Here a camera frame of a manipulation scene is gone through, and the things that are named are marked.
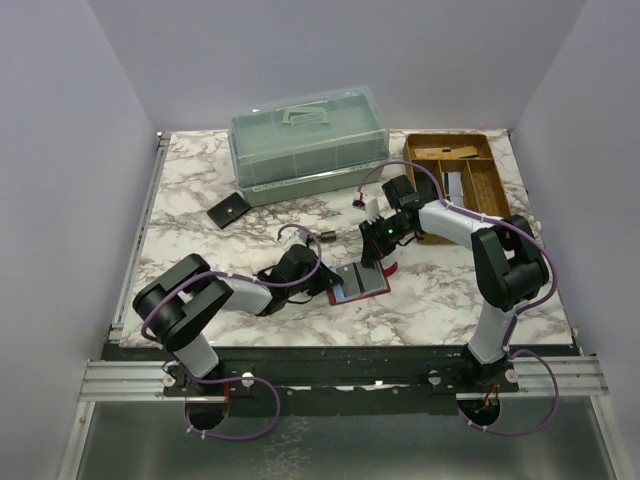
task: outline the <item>wooden box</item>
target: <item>wooden box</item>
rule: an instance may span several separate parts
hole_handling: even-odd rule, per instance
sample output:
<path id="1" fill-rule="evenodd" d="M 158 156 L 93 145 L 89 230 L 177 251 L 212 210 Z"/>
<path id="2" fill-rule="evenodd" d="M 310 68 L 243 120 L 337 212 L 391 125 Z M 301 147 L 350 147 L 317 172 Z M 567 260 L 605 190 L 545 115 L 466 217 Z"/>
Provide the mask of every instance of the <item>wooden box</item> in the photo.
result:
<path id="1" fill-rule="evenodd" d="M 485 135 L 409 134 L 404 144 L 404 159 L 433 173 L 445 195 L 448 192 L 445 190 L 444 174 L 460 172 L 464 206 L 469 210 L 498 217 L 511 215 L 504 186 Z M 407 176 L 415 187 L 413 172 L 414 169 L 407 166 Z M 425 245 L 451 243 L 445 238 L 431 234 L 418 234 L 417 239 Z"/>

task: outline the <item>gray wall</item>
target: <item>gray wall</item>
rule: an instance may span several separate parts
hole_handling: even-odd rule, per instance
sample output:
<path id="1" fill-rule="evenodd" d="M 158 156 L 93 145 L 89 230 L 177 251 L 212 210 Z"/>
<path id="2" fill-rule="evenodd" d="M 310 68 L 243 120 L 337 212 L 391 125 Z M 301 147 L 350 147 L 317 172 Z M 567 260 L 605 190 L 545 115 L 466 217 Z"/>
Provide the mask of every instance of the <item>gray wall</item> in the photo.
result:
<path id="1" fill-rule="evenodd" d="M 368 84 L 394 127 L 515 127 L 584 0 L 89 0 L 159 129 Z"/>
<path id="2" fill-rule="evenodd" d="M 0 45 L 0 476 L 51 479 L 157 139 L 82 0 L 0 2 Z"/>
<path id="3" fill-rule="evenodd" d="M 640 2 L 590 0 L 513 135 L 570 321 L 640 473 Z"/>

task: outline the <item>green plastic container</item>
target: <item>green plastic container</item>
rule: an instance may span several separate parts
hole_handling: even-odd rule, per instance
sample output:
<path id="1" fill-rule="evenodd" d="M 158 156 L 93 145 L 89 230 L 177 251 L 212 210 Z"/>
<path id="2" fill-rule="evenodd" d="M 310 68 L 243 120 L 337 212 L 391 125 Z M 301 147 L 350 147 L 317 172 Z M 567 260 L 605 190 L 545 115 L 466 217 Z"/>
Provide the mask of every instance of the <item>green plastic container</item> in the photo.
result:
<path id="1" fill-rule="evenodd" d="M 254 207 L 358 185 L 389 158 L 389 130 L 367 87 L 247 108 L 233 117 L 229 141 Z"/>

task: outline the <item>clear plastic lid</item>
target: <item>clear plastic lid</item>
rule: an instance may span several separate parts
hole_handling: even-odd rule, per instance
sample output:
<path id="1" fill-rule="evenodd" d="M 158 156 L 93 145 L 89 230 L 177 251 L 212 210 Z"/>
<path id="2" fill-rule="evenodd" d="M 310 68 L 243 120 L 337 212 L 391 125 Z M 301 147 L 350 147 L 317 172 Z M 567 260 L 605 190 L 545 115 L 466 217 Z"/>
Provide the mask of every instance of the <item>clear plastic lid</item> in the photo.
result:
<path id="1" fill-rule="evenodd" d="M 240 187 L 384 160 L 388 146 L 388 129 L 367 87 L 248 108 L 231 125 Z"/>

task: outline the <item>white marble surface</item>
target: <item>white marble surface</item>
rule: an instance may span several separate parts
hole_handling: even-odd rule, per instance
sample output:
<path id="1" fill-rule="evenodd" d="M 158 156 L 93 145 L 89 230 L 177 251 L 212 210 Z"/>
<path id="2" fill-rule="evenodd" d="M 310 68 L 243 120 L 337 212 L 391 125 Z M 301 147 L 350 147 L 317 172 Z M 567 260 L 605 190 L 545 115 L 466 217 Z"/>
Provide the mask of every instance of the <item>white marble surface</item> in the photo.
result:
<path id="1" fill-rule="evenodd" d="M 402 160 L 408 132 L 391 133 L 391 155 Z M 512 213 L 533 220 L 507 133 L 483 132 L 496 158 Z M 387 167 L 383 179 L 403 171 Z M 206 211 L 236 190 L 226 131 L 180 132 L 171 145 L 144 240 L 133 293 L 190 253 L 199 253 L 219 270 L 253 274 L 282 255 L 275 241 L 289 222 L 314 231 L 336 230 L 338 241 L 323 246 L 323 261 L 342 265 L 361 254 L 358 223 L 363 213 L 351 207 L 354 189 L 300 198 L 251 210 L 225 230 Z M 386 200 L 379 184 L 365 192 Z M 451 245 L 415 242 L 394 254 L 398 272 L 391 293 L 332 307 L 326 295 L 306 305 L 288 305 L 275 315 L 254 317 L 221 312 L 205 329 L 218 346 L 358 346 L 450 345 L 466 343 L 473 334 L 482 297 L 475 282 L 471 253 Z M 148 346 L 140 335 L 141 319 L 127 300 L 121 345 Z M 519 344 L 571 343 L 570 329 L 556 295 L 525 313 L 515 330 Z"/>

